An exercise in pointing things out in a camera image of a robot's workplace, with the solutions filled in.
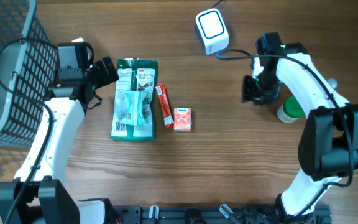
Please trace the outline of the yellow oil bottle silver cap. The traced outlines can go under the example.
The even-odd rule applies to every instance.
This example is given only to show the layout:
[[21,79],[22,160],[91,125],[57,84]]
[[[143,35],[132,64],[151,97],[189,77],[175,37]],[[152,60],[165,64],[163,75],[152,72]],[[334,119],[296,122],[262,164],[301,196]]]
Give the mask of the yellow oil bottle silver cap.
[[327,83],[329,84],[329,86],[332,88],[332,89],[336,89],[338,87],[338,82],[337,80],[335,80],[334,78],[330,78],[328,80],[326,80]]

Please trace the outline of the red tissue pack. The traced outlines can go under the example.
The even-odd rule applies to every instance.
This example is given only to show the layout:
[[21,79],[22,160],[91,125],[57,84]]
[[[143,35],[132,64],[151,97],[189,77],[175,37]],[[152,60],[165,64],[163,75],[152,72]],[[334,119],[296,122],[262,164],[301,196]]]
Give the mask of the red tissue pack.
[[174,130],[179,132],[191,131],[191,109],[174,108]]

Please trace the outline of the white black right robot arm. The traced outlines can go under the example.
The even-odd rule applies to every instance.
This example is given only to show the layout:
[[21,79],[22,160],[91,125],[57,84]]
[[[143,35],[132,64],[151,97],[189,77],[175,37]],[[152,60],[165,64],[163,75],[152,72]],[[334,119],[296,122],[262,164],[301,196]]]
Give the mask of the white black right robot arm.
[[269,104],[283,83],[307,118],[298,146],[300,171],[277,202],[282,222],[299,222],[330,187],[351,185],[358,169],[358,104],[336,93],[301,43],[283,44],[272,32],[257,39],[256,49],[254,75],[244,78],[243,101]]

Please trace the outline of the red stick sachet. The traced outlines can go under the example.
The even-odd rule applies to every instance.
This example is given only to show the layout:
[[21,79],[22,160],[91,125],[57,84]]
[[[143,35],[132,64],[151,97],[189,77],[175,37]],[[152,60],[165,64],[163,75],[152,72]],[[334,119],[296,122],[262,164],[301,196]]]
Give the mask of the red stick sachet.
[[169,102],[169,98],[168,98],[168,94],[167,94],[166,85],[158,84],[158,85],[156,85],[155,89],[157,91],[160,106],[162,109],[164,126],[166,128],[172,128],[173,124],[174,124],[174,120],[173,120],[173,116],[172,116],[172,112],[171,112],[171,107],[170,107],[170,102]]

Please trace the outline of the green white glove package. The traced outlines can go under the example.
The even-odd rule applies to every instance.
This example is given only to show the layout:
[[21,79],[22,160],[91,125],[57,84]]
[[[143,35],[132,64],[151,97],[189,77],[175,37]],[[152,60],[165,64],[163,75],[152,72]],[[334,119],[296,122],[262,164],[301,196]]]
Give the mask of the green white glove package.
[[138,58],[117,61],[111,139],[145,141],[154,139],[152,104],[158,75],[157,60]]

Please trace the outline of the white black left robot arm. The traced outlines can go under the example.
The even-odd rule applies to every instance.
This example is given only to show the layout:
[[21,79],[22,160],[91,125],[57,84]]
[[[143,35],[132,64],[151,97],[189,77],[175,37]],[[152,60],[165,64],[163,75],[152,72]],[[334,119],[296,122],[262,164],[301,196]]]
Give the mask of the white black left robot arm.
[[0,216],[4,223],[80,223],[81,211],[63,185],[75,134],[98,88],[118,81],[110,57],[94,61],[90,43],[72,41],[56,46],[57,78],[41,99],[8,93],[44,110],[40,126],[22,167],[11,182],[0,183]]

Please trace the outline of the green lid glass jar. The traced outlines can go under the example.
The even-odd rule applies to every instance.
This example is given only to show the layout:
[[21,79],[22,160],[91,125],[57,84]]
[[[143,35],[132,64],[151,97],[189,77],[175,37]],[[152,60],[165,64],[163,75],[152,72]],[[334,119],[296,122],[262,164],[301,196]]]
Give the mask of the green lid glass jar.
[[301,105],[294,96],[289,97],[277,110],[280,121],[290,124],[305,115]]

